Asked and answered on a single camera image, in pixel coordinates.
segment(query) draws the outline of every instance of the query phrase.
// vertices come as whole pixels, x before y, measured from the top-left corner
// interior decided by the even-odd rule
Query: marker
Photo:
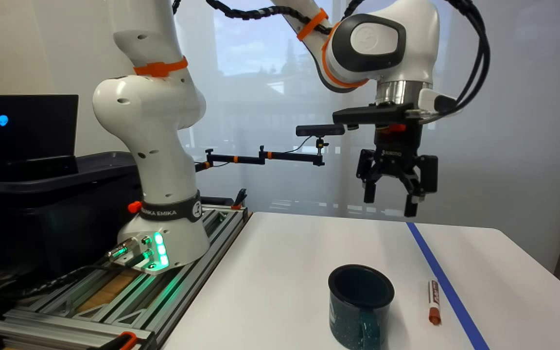
[[[440,319],[440,288],[437,281],[429,281],[429,321],[437,326]]]

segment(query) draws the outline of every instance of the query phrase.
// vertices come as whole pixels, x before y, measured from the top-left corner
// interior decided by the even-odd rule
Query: blue tape
[[[462,328],[464,328],[464,332],[466,332],[472,346],[476,350],[489,350],[489,347],[487,346],[487,343],[485,343],[485,339],[483,339],[481,332],[476,327],[473,318],[466,310],[461,299],[459,299],[459,296],[455,292],[455,288],[453,288],[453,285],[449,281],[448,277],[446,277],[444,270],[440,267],[438,260],[436,260],[436,257],[431,252],[431,249],[429,249],[427,242],[425,242],[425,239],[420,234],[420,231],[418,231],[418,228],[413,222],[407,222],[407,227],[412,232],[412,235],[414,236],[418,247],[422,251],[425,260],[427,260],[427,263],[436,276],[436,279],[440,284],[440,288],[442,288],[442,291],[446,294],[446,298],[449,300],[449,303],[451,304],[455,315],[457,315],[459,323],[462,324]]]

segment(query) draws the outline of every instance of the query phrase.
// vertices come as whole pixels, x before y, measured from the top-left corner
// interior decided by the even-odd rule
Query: white table surface
[[[500,231],[417,224],[491,349],[560,349],[560,281]],[[365,264],[392,281],[391,350],[472,349],[447,296],[427,319],[434,275],[407,224],[258,212],[167,339],[167,350],[342,350],[327,278]]]

